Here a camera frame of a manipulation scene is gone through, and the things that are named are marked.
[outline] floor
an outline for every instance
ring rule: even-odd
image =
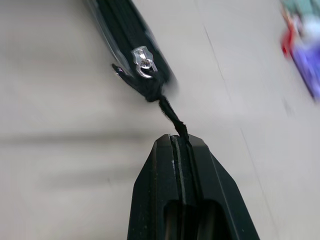
[[[235,179],[262,240],[319,239],[320,106],[284,59],[278,0],[134,0],[190,134]],[[79,0],[0,2],[0,239],[126,239],[132,188],[174,133],[113,73]]]

